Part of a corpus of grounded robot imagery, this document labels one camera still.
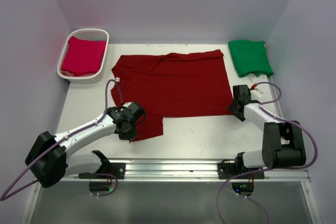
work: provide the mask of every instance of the cable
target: cable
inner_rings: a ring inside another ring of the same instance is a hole
[[[269,84],[269,85],[275,87],[279,92],[278,97],[276,97],[274,100],[270,100],[270,101],[267,101],[267,102],[262,102],[261,104],[274,103],[274,102],[277,102],[277,101],[280,100],[280,98],[282,96],[282,91],[279,88],[279,86],[275,85],[274,83],[268,82],[268,81],[262,81],[262,82],[258,82],[258,83],[253,84],[252,87],[251,87],[251,90],[255,89],[259,84]]]
[[[220,220],[222,221],[223,224],[226,224],[226,222],[225,222],[222,214],[220,213],[220,209],[219,209],[219,197],[221,195],[221,192],[222,192],[223,188],[226,186],[226,184],[230,180],[232,180],[232,179],[236,179],[236,178],[239,178],[239,177],[242,177],[242,176],[246,176],[246,175],[252,175],[252,174],[256,174],[256,173],[265,172],[267,170],[268,170],[267,168],[266,169],[260,169],[260,170],[252,170],[250,172],[246,172],[246,173],[242,173],[242,174],[238,174],[238,175],[232,176],[231,178],[228,178],[227,180],[225,180],[225,182],[220,187],[220,189],[219,189],[219,191],[217,193],[217,197],[216,197],[216,209],[217,209],[217,213],[218,213],[218,216],[219,216],[219,218],[220,218]],[[265,213],[265,215],[267,217],[267,224],[270,224],[271,221],[270,221],[270,218],[269,218],[269,214],[266,211],[266,208],[262,204],[260,204],[258,201],[256,201],[255,199],[252,199],[250,197],[247,197],[247,199],[249,199],[250,201],[256,203],[259,207],[261,207],[261,209],[264,211],[264,213]]]
[[[315,141],[314,137],[310,134],[310,132],[308,132],[307,129],[305,129],[304,127],[302,127],[300,124],[298,124],[298,123],[296,123],[296,122],[289,121],[289,120],[284,119],[284,118],[280,118],[280,117],[274,115],[273,113],[269,112],[268,110],[266,110],[266,109],[264,108],[263,105],[265,105],[265,104],[269,104],[269,103],[274,103],[274,102],[279,101],[280,98],[281,98],[281,96],[282,96],[282,91],[281,91],[281,89],[279,88],[279,86],[275,85],[274,83],[267,82],[267,81],[258,82],[258,83],[253,84],[252,87],[251,87],[251,90],[255,89],[255,87],[257,87],[259,84],[268,84],[268,85],[271,85],[271,86],[275,87],[275,88],[278,90],[278,92],[279,92],[277,98],[275,98],[275,99],[273,99],[273,100],[271,100],[271,101],[262,102],[262,103],[259,105],[259,108],[260,108],[265,114],[267,114],[268,116],[270,116],[270,117],[272,117],[272,118],[274,118],[274,119],[276,119],[276,120],[278,120],[278,121],[282,121],[282,122],[285,122],[285,123],[290,123],[290,124],[292,124],[293,126],[298,127],[299,129],[301,129],[302,131],[304,131],[304,132],[309,136],[309,138],[310,138],[310,140],[311,140],[311,142],[312,142],[312,144],[313,144],[313,147],[314,147],[314,156],[313,156],[313,158],[312,158],[312,160],[311,160],[310,163],[308,163],[307,165],[303,165],[303,166],[288,167],[288,168],[286,168],[286,169],[306,169],[306,168],[312,166],[312,165],[316,162],[317,157],[318,157],[318,148],[317,148],[317,144],[316,144],[316,141]],[[252,175],[252,174],[256,174],[256,173],[260,173],[260,172],[265,172],[265,171],[267,171],[267,170],[269,170],[269,169],[259,169],[259,170],[253,170],[253,171],[251,171],[251,172],[246,172],[246,173],[238,174],[238,175],[235,175],[235,176],[233,176],[233,177],[231,177],[231,178],[228,178],[228,179],[222,184],[222,186],[220,187],[220,189],[219,189],[219,191],[218,191],[218,193],[217,193],[217,197],[216,197],[216,209],[217,209],[218,216],[219,216],[219,218],[220,218],[220,220],[222,221],[223,224],[225,224],[226,222],[225,222],[225,220],[224,220],[224,218],[223,218],[223,216],[222,216],[222,214],[220,213],[220,210],[219,210],[219,197],[220,197],[221,192],[222,192],[223,188],[225,187],[225,185],[226,185],[230,180],[232,180],[232,179],[239,178],[239,177],[241,177],[241,176],[245,176],[245,175]],[[262,208],[262,210],[264,211],[264,213],[265,213],[266,216],[267,216],[267,223],[270,224],[270,218],[269,218],[269,214],[268,214],[266,208],[265,208],[262,204],[260,204],[258,201],[256,201],[255,199],[253,199],[253,198],[247,197],[247,199],[251,200],[252,202],[256,203],[259,207]]]
[[[104,109],[104,113],[103,115],[101,116],[101,118],[97,121],[97,123],[100,123],[104,117],[106,116],[106,113],[107,113],[107,106],[108,106],[108,86],[111,82],[114,82],[118,88],[118,91],[119,91],[119,96],[120,96],[120,101],[122,101],[122,94],[121,94],[121,89],[120,89],[120,86],[118,84],[118,82],[116,82],[115,80],[109,80],[107,83],[106,83],[106,86],[105,86],[105,109]],[[1,197],[0,197],[0,201],[4,201],[8,198],[10,198],[11,196],[17,194],[18,192],[22,191],[23,189],[27,188],[28,186],[31,186],[32,184],[38,182],[38,180],[34,180],[33,182],[30,182],[28,183],[27,185],[25,186],[22,186],[20,187],[19,189],[17,189],[16,191],[9,193],[9,191],[16,185],[16,183],[41,159],[43,158],[46,154],[48,154],[50,151],[52,151],[54,148],[56,148],[57,146],[59,146],[61,143],[63,143],[67,138],[69,137],[72,137],[73,135],[83,131],[83,130],[86,130],[92,126],[95,126],[96,123],[91,123],[87,126],[84,126],[82,128],[79,128],[78,130],[75,130],[73,132],[70,132],[67,136],[61,138],[60,141],[58,141],[57,143],[53,144],[51,147],[49,147],[48,149],[46,149],[44,152],[42,152],[36,159],[34,159],[29,165],[27,165],[27,167],[13,180],[13,182],[7,187],[7,189],[2,193]]]

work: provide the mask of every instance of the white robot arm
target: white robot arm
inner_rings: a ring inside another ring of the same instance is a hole
[[[233,93],[234,102],[229,107],[231,113],[241,121],[247,119],[253,122],[264,133],[261,150],[238,153],[234,173],[263,167],[273,169],[304,165],[306,153],[301,129],[269,116],[272,113],[265,108],[261,109],[259,101],[251,100],[247,85],[233,86]],[[227,166],[230,165],[222,162],[221,168],[228,170]]]
[[[134,139],[137,136],[136,122],[143,115],[145,111],[142,107],[136,102],[129,102],[121,107],[108,108],[102,120],[100,118],[103,114],[67,132],[56,135],[51,135],[49,132],[41,133],[25,163],[29,165],[42,152],[66,138],[30,169],[43,187],[50,187],[64,176],[71,174],[110,173],[110,162],[100,151],[86,155],[74,155],[74,153],[95,140],[114,133],[118,134],[121,140]]]

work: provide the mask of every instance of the red shirt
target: red shirt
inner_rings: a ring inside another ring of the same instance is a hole
[[[112,68],[123,102],[146,110],[135,141],[163,135],[164,117],[230,115],[233,98],[220,50],[188,55],[123,55]],[[116,86],[111,90],[117,105]]]

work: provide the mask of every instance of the white basket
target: white basket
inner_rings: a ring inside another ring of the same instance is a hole
[[[92,40],[92,41],[106,41],[106,45],[105,45],[105,51],[104,51],[104,56],[103,56],[103,60],[101,61],[101,66],[100,69],[97,73],[91,75],[91,76],[85,76],[85,77],[73,77],[73,76],[65,76],[64,74],[62,74],[61,72],[61,66],[64,60],[65,55],[67,54],[68,51],[68,41],[71,37],[76,37],[78,39],[85,39],[85,40]],[[65,45],[63,48],[63,52],[62,52],[62,57],[59,59],[58,62],[58,67],[57,67],[57,73],[59,76],[61,76],[64,79],[67,79],[71,82],[75,82],[75,83],[94,83],[94,82],[98,82],[100,81],[101,77],[102,77],[102,70],[103,70],[103,66],[104,66],[104,61],[105,61],[105,57],[106,57],[106,51],[107,51],[107,46],[109,44],[109,34],[101,29],[79,29],[76,31],[73,31]]]

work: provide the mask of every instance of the white table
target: white table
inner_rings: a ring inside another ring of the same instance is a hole
[[[170,52],[188,54],[220,49],[224,54],[230,86],[267,81],[265,75],[239,78],[227,45],[114,45],[108,47],[102,80],[94,84],[71,83],[63,108],[58,132],[84,124],[104,108],[104,87],[114,79],[112,67],[121,55],[164,55]],[[268,85],[258,88],[264,93],[260,102],[272,99]],[[114,106],[109,94],[109,106]],[[276,112],[273,104],[267,109]],[[239,152],[261,149],[263,133],[252,123],[241,122],[232,115],[193,118],[164,118],[164,135],[129,143],[117,135],[101,138],[78,153],[100,150],[108,158],[234,158]]]

